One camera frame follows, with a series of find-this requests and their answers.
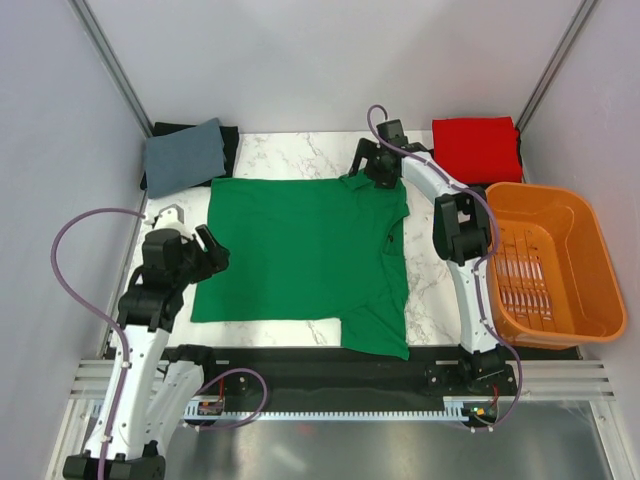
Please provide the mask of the green polo shirt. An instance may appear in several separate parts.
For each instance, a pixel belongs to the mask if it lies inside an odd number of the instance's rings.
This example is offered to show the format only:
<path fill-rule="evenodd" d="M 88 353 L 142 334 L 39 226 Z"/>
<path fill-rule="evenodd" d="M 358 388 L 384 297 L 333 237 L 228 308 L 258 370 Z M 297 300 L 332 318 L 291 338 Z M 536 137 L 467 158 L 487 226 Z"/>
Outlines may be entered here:
<path fill-rule="evenodd" d="M 196 287 L 194 323 L 340 322 L 340 344 L 409 357 L 407 192 L 364 173 L 332 179 L 221 179 L 207 225 L 228 268 Z"/>

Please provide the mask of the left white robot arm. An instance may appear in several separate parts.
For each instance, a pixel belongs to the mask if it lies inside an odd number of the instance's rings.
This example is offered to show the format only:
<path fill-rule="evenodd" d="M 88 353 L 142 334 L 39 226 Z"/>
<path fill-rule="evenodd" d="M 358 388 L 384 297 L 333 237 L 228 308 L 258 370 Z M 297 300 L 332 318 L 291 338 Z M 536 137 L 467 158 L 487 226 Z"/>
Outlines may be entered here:
<path fill-rule="evenodd" d="M 229 252 L 205 225 L 187 237 L 175 225 L 145 236 L 142 262 L 118 303 L 120 344 L 99 418 L 80 454 L 66 458 L 66 479 L 161 479 L 166 450 L 184 410 L 219 382 L 209 347 L 183 345 L 154 384 L 183 293 L 229 265 Z"/>

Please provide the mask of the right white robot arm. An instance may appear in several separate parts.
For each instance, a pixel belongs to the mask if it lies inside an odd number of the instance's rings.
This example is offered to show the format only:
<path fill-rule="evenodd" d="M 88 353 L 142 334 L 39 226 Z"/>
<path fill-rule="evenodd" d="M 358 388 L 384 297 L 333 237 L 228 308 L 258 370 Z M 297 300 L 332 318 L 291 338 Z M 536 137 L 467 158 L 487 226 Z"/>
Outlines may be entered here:
<path fill-rule="evenodd" d="M 433 244 L 451 273 L 461 321 L 460 386 L 477 394 L 494 379 L 508 378 L 512 370 L 490 311 L 487 270 L 498 237 L 486 196 L 446 173 L 418 142 L 394 146 L 362 138 L 349 174 L 360 170 L 378 188 L 404 178 L 433 204 Z"/>

